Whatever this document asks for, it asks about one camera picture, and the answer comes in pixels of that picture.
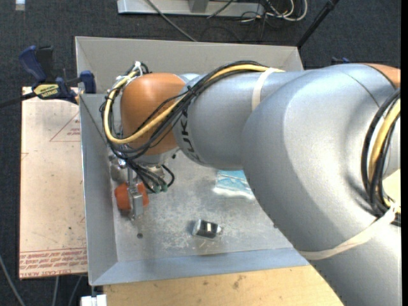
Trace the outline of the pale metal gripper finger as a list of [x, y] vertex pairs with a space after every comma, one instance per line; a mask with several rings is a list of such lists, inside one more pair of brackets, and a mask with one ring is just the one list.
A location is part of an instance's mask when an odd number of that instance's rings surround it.
[[129, 218], [135, 221], [137, 217], [143, 214], [143, 194], [136, 186], [128, 188], [128, 200], [131, 207]]

